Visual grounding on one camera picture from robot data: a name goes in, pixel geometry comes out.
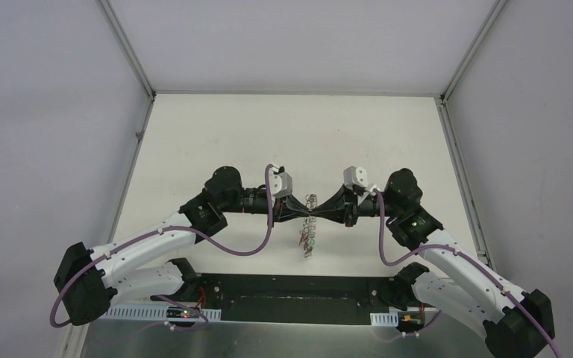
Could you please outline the metal disc with keyrings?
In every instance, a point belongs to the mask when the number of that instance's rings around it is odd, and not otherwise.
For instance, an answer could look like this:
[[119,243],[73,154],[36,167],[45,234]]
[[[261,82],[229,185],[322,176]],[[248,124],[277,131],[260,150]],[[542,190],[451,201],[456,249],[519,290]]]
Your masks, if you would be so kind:
[[[305,197],[305,205],[311,210],[318,206],[318,198],[316,194],[309,194]],[[299,245],[303,250],[303,257],[310,258],[313,254],[316,237],[316,218],[310,217],[304,219],[302,229],[300,230],[300,238],[307,237],[307,242],[304,245]]]

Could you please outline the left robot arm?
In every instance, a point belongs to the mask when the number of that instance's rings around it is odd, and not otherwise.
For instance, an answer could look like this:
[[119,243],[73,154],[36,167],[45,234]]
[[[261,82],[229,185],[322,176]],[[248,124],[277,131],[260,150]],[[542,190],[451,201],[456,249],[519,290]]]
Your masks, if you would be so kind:
[[[134,299],[174,295],[179,301],[192,300],[198,282],[178,264],[144,265],[202,241],[234,256],[252,256],[267,246],[274,224],[310,215],[311,210],[292,195],[292,178],[283,168],[267,165],[263,179],[259,187],[244,188],[239,171],[222,166],[196,197],[138,236],[93,248],[83,242],[69,246],[53,279],[58,297],[50,311],[50,325],[65,325],[56,320],[60,306],[67,312],[67,323],[80,326],[95,321],[112,306]],[[265,215],[263,241],[250,251],[236,251],[217,242],[214,235],[228,225],[226,213]]]

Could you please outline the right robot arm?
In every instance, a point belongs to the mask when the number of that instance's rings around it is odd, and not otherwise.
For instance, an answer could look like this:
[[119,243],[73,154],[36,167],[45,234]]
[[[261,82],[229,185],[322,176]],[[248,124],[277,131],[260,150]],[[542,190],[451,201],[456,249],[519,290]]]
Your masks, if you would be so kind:
[[419,263],[404,267],[393,278],[399,307],[418,301],[437,308],[476,333],[494,357],[536,357],[545,347],[561,357],[549,297],[538,289],[525,291],[464,249],[421,205],[423,191],[410,169],[393,172],[383,189],[370,184],[361,167],[343,175],[342,188],[312,216],[347,227],[361,216],[377,217],[384,265],[416,255],[445,274],[439,277]]

